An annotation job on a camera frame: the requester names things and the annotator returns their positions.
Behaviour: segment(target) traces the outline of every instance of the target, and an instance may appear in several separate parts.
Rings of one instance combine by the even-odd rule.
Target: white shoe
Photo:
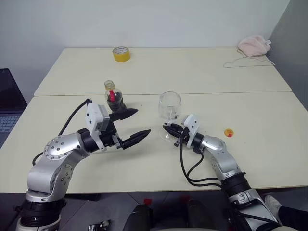
[[[269,210],[271,211],[271,213],[279,221],[279,223],[281,223],[281,221],[279,219],[278,211],[279,211],[279,209],[282,205],[279,203],[279,201],[277,201],[274,197],[267,195],[264,198],[264,202],[267,205],[267,207],[269,208]]]

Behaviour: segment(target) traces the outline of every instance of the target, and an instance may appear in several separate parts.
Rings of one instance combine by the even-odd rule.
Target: wine glass
[[[164,120],[165,125],[170,126],[170,124],[177,121],[180,115],[181,105],[181,97],[173,91],[167,91],[160,95],[158,113]],[[159,135],[166,141],[175,139],[172,135],[166,132],[163,127],[160,129]]]

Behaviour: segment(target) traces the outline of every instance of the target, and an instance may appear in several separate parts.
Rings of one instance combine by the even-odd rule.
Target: table
[[[131,48],[131,59],[119,63],[111,48],[67,48],[34,95],[102,95],[106,80],[114,81],[124,94],[291,91],[273,66],[224,68],[225,62],[241,57],[236,50]],[[264,63],[248,59],[236,63],[251,64]]]
[[[55,137],[71,112],[87,96],[34,97],[0,150],[0,193],[24,193],[33,157]],[[104,104],[104,96],[91,96]],[[308,184],[308,113],[292,92],[182,94],[180,119],[189,113],[199,116],[200,133],[222,138],[252,187],[278,188]],[[180,168],[179,149],[158,133],[158,95],[127,95],[127,107],[139,112],[115,122],[118,134],[150,128],[141,143],[126,150],[108,148],[95,152],[76,167],[68,193],[111,193],[216,189],[193,187]],[[65,133],[85,127],[82,108]],[[226,128],[234,130],[227,138]],[[200,158],[184,148],[186,169]],[[214,177],[208,161],[192,174]]]

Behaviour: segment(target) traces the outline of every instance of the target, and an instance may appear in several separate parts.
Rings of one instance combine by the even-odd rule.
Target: pink towel
[[[271,41],[265,41],[261,35],[254,35],[244,38],[237,46],[246,56],[252,57],[266,54],[270,44]]]

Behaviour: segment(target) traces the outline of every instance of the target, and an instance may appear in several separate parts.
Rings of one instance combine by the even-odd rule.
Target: yellow tape roll
[[[130,53],[127,47],[116,47],[112,50],[112,53],[118,62],[125,62],[130,59]]]

